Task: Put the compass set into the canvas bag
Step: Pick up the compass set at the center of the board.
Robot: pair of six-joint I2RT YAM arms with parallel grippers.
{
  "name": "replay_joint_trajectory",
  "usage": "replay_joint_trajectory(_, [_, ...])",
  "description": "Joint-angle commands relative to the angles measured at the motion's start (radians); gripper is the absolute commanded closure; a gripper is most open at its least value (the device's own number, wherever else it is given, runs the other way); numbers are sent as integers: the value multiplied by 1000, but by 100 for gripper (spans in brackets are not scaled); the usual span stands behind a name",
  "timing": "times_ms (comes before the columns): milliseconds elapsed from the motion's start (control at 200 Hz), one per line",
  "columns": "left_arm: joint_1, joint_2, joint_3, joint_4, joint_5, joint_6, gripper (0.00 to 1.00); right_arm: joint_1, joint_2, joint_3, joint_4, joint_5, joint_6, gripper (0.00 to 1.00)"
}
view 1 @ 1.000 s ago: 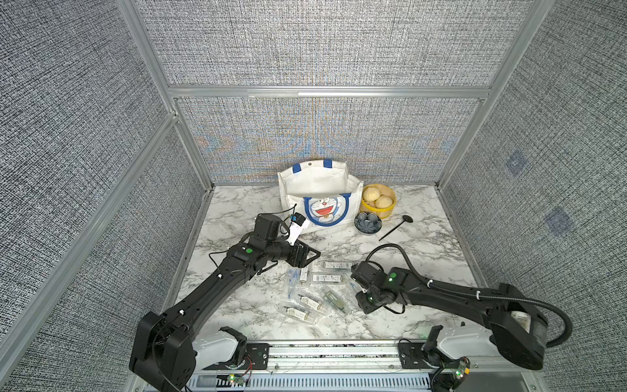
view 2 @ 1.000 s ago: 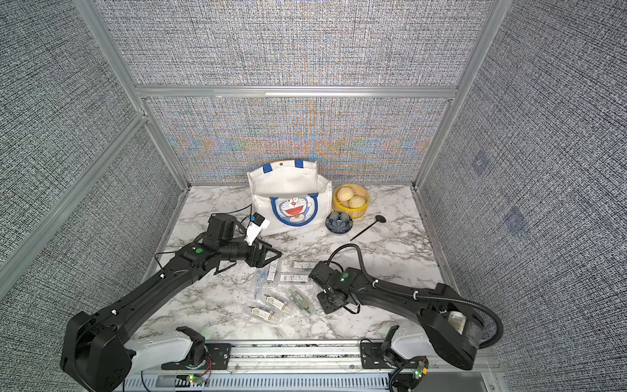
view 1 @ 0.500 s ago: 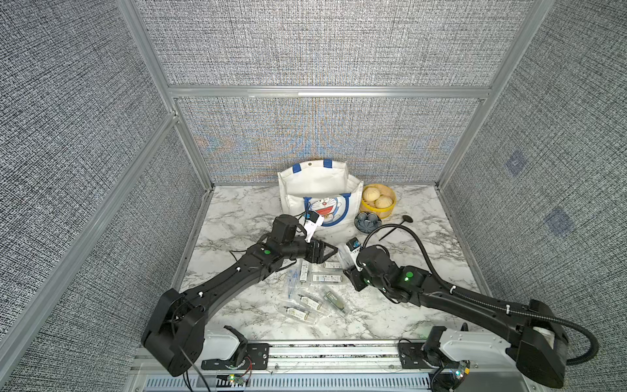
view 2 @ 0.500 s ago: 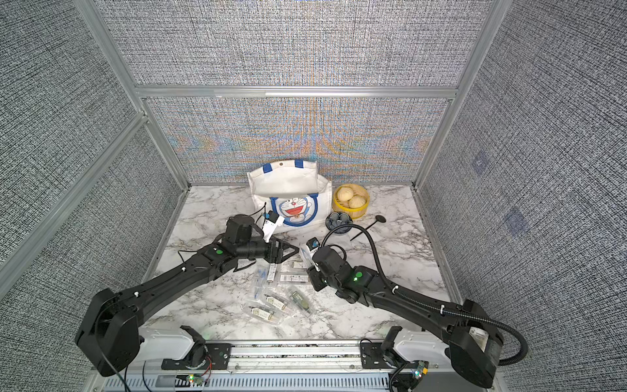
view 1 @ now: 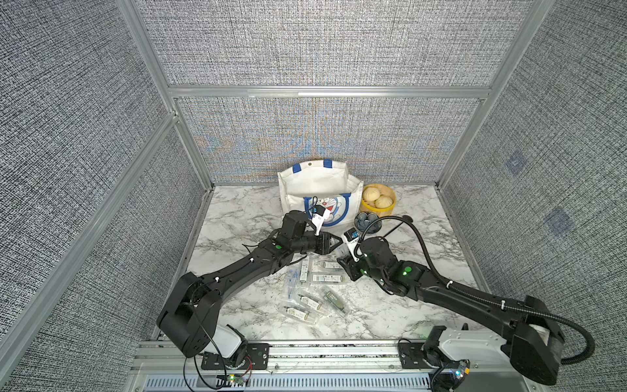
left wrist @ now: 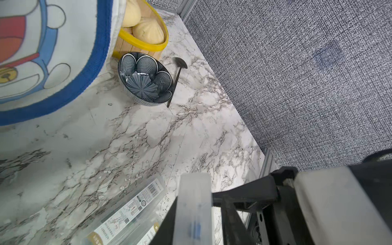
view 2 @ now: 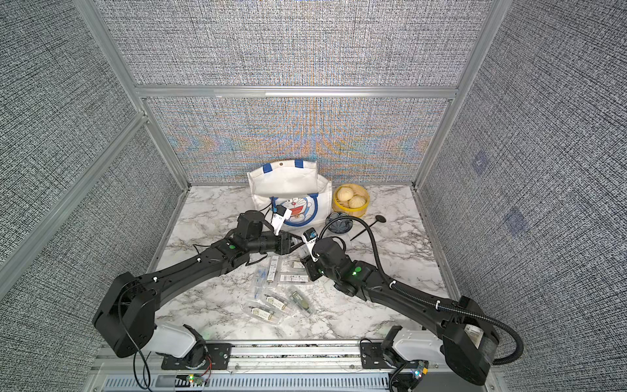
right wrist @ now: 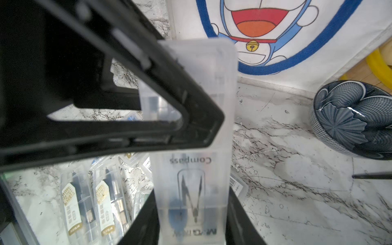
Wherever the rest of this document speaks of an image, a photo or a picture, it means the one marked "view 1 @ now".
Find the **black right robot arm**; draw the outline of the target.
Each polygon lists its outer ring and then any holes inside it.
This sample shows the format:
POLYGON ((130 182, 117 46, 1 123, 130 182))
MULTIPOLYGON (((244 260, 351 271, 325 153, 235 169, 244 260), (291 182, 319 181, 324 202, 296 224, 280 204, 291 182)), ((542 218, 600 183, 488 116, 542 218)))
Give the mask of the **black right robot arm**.
POLYGON ((524 377, 543 385, 556 385, 565 336, 549 318, 545 303, 527 296, 524 301, 498 299, 486 292, 439 279, 432 269, 413 261, 400 261, 384 238, 344 241, 348 254, 338 263, 352 281, 372 279, 390 295, 441 306, 480 323, 503 338, 497 349, 524 377))

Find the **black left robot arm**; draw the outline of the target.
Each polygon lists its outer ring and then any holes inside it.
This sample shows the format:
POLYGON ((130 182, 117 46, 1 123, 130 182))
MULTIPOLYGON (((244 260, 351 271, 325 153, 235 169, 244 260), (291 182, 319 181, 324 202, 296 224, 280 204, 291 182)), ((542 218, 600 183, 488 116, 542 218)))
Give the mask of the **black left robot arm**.
POLYGON ((337 235, 316 232, 305 212, 291 211, 283 216, 279 229, 239 261, 201 276, 192 272, 181 276, 156 320, 157 327, 187 358, 208 346, 231 357, 241 344, 228 349, 223 339, 215 337, 222 305, 245 287, 290 265, 296 254, 328 255, 342 244, 337 235))

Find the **compass case white label top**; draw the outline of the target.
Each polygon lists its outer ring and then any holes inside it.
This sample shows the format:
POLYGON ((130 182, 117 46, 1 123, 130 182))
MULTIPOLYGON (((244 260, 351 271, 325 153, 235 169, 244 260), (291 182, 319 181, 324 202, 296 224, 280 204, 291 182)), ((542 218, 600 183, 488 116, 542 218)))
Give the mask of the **compass case white label top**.
POLYGON ((323 269, 326 269, 326 270, 330 270, 330 269, 331 270, 342 270, 343 267, 338 262, 335 262, 335 261, 325 261, 323 263, 323 269))

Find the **green label compass case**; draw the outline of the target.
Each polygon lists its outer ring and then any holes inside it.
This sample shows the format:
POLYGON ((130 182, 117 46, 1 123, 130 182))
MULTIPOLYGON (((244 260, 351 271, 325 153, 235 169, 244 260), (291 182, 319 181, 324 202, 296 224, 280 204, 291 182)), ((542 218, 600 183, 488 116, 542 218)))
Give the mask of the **green label compass case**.
POLYGON ((326 303, 336 312, 342 315, 347 315, 349 313, 349 306, 344 299, 339 296, 336 292, 331 290, 328 287, 323 287, 321 289, 321 294, 326 303))

